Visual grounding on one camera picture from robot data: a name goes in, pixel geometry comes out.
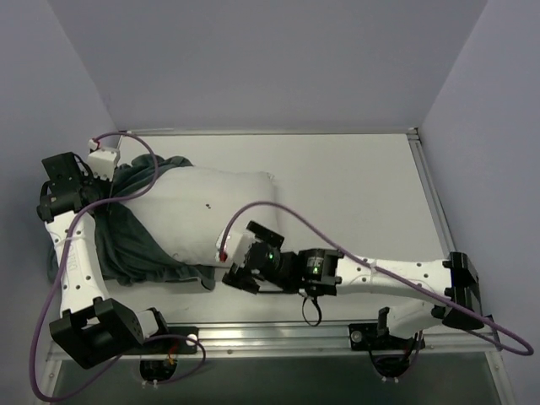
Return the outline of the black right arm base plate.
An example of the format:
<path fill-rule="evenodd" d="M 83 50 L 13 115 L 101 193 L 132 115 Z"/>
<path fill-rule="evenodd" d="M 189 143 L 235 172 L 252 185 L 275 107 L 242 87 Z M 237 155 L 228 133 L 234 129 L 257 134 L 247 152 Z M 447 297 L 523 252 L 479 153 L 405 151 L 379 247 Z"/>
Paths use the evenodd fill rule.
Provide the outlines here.
<path fill-rule="evenodd" d="M 415 350 L 414 337 L 404 339 L 388 334 L 379 336 L 375 322 L 349 324 L 348 337 L 351 350 L 357 352 Z"/>

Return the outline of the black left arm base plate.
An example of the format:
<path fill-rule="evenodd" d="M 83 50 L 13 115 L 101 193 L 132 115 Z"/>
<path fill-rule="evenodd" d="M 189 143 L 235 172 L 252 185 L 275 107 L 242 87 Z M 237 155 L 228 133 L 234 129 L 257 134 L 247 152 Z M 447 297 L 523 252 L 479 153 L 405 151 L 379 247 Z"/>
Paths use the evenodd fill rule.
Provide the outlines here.
<path fill-rule="evenodd" d="M 199 328 L 195 326 L 172 326 L 169 327 L 169 334 L 182 335 L 197 340 Z M 197 345 L 186 342 L 184 339 L 167 338 L 145 343 L 141 347 L 128 350 L 125 355 L 146 355 L 146 354 L 195 354 Z"/>

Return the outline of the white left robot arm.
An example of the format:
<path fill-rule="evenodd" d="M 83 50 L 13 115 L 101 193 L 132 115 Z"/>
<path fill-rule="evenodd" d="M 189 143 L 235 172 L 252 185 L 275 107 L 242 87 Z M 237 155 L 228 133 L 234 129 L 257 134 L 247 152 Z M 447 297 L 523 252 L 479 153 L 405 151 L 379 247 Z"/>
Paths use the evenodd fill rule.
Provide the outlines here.
<path fill-rule="evenodd" d="M 60 317 L 49 329 L 53 341 L 86 370 L 141 346 L 160 354 L 170 343 L 160 312 L 136 313 L 112 299 L 100 269 L 92 211 L 119 158 L 114 148 L 97 148 L 85 161 L 72 152 L 42 161 L 49 179 L 37 213 L 53 242 L 62 293 Z"/>

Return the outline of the white pillow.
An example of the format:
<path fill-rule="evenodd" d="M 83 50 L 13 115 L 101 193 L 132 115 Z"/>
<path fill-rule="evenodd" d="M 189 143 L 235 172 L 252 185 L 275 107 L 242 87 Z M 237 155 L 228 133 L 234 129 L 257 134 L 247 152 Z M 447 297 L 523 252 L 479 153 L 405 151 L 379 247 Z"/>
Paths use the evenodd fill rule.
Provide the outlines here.
<path fill-rule="evenodd" d="M 167 170 L 148 193 L 125 205 L 178 262 L 223 267 L 216 244 L 233 215 L 248 203 L 275 200 L 267 172 L 181 167 Z"/>

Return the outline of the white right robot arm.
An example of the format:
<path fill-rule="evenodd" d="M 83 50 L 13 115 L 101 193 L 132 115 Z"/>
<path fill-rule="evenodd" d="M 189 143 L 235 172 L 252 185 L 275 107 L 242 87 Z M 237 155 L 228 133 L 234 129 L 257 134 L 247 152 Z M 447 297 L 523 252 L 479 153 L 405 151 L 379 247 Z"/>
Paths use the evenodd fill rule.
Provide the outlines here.
<path fill-rule="evenodd" d="M 346 255 L 341 249 L 283 251 L 283 243 L 283 236 L 255 221 L 242 232 L 224 229 L 216 242 L 216 259 L 229 268 L 223 284 L 251 294 L 271 284 L 278 294 L 299 294 L 312 302 L 345 294 L 404 298 L 404 304 L 379 309 L 375 338 L 384 348 L 439 325 L 465 332 L 484 327 L 478 274 L 465 253 L 403 262 Z"/>

